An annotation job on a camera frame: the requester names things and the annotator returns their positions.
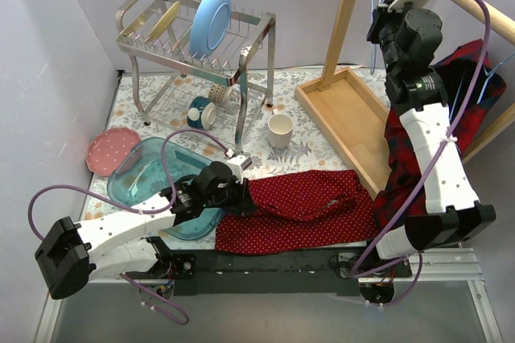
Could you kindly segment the red plaid skirt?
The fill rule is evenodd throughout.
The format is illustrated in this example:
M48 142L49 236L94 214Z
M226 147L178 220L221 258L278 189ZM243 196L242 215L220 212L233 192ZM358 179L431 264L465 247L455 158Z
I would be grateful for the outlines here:
M470 41L456 48L456 50L435 65L435 71L442 78L449 97L449 111L452 107L462 75L465 75L465 89L472 78L476 68L482 39ZM468 101L466 110L455 130L453 136L457 138L459 153L472 147L472 141L484 120L487 112L499 100L506 89L506 83L499 75L495 75L488 83L488 88L482 102L477 105L475 101L484 83L484 68L492 70L489 58L485 57L474 90ZM465 93L460 94L459 107ZM401 208L415 185L421 178L418 161L406 130L402 127L395 110L390 110L385 124L385 139L389 148L390 174L385 188L380 191L373 202L373 217L378 229L384 229L394 214ZM377 252L382 258L394 258L398 255L414 253L417 247L412 246L406 235L405 223L415 226L413 235L418 248L425 250L449 243L466 241L476 236L496 219L495 209L492 205L474 204L470 209L457 212L459 224L457 229L451 231L445 240L431 240L439 230L449 225L448 214L431 220L421 220L426 216L425 192L420 191L393 228L376 244Z

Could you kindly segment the red polka dot cloth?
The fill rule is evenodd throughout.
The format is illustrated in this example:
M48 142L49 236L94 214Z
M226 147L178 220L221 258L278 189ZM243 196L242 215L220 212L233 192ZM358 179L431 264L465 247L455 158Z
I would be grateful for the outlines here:
M373 201L352 170L310 170L249 183L257 206L247 217L226 215L215 249L275 254L375 238Z

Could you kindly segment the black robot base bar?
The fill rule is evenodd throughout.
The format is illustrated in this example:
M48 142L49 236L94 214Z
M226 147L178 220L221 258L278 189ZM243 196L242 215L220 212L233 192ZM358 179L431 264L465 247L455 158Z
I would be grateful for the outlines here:
M363 246L323 247L269 255L239 255L214 250L177 250L148 272L128 276L144 283L172 281L173 294L311 294L358 296L349 276Z

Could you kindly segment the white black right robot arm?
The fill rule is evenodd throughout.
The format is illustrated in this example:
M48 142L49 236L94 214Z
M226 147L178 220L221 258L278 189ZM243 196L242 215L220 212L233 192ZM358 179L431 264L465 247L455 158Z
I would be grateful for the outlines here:
M407 133L421 177L364 256L368 273L429 247L466 240L496 218L468 182L451 133L447 92L431 67L442 41L442 21L414 0L385 0L373 12L367 40L380 47L385 89Z

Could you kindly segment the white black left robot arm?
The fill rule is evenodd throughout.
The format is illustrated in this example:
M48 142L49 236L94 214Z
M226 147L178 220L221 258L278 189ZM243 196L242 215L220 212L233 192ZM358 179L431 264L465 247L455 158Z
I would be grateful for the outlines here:
M247 216L257 211L249 180L227 163L213 162L199 175L171 181L151 198L106 217L56 221L35 252L49 295L62 300L89 281L126 272L165 277L171 252L150 233L197 218L206 209Z

